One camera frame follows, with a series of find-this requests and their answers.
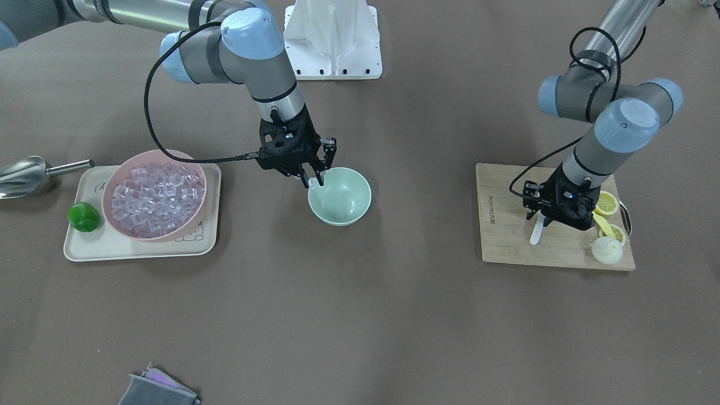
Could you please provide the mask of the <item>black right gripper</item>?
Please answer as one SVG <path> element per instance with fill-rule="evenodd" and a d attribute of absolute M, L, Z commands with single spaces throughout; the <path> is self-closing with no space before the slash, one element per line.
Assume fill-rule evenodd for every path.
<path fill-rule="evenodd" d="M 320 159 L 317 152 L 322 148 L 324 156 Z M 308 108 L 304 107 L 298 115 L 276 125 L 266 120 L 260 121 L 260 167 L 262 169 L 291 169 L 301 165 L 301 181 L 308 187 L 312 178 L 305 167 L 313 169 L 321 185 L 324 172 L 332 168 L 337 139 L 321 138 L 314 130 Z"/>

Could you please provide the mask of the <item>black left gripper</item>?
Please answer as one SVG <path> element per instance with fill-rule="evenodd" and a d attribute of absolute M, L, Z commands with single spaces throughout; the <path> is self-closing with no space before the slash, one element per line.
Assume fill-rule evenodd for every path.
<path fill-rule="evenodd" d="M 589 180 L 581 181 L 579 186 L 574 184 L 562 167 L 544 184 L 525 181 L 522 190 L 523 206 L 527 210 L 525 220 L 536 217 L 543 227 L 555 221 L 578 230 L 590 229 L 596 224 L 592 213 L 601 192 L 601 187 L 590 185 Z"/>

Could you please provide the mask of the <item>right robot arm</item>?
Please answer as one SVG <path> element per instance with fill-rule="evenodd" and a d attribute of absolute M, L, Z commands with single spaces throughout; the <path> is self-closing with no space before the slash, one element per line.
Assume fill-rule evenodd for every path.
<path fill-rule="evenodd" d="M 262 169 L 321 187 L 337 150 L 321 138 L 309 117 L 285 41 L 272 10 L 262 1 L 3 1 L 2 49 L 77 21 L 111 21 L 165 33 L 160 68 L 187 84 L 243 84 L 260 113 L 259 151 L 213 159 L 256 161 Z"/>

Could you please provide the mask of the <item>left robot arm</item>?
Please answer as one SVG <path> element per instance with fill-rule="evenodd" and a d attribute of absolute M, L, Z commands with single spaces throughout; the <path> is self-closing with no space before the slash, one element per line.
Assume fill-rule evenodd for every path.
<path fill-rule="evenodd" d="M 548 77 L 538 107 L 553 117 L 592 124 L 545 182 L 526 181 L 520 192 L 527 220 L 556 221 L 585 231 L 595 225 L 601 185 L 650 143 L 682 107 L 681 87 L 666 78 L 622 85 L 622 65 L 645 36 L 661 1 L 616 1 L 563 76 Z"/>

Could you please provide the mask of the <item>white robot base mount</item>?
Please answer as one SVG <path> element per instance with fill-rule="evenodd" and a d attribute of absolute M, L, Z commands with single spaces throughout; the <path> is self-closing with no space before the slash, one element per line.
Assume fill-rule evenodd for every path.
<path fill-rule="evenodd" d="M 380 27 L 365 1 L 296 1 L 283 13 L 286 53 L 297 80 L 381 78 Z"/>

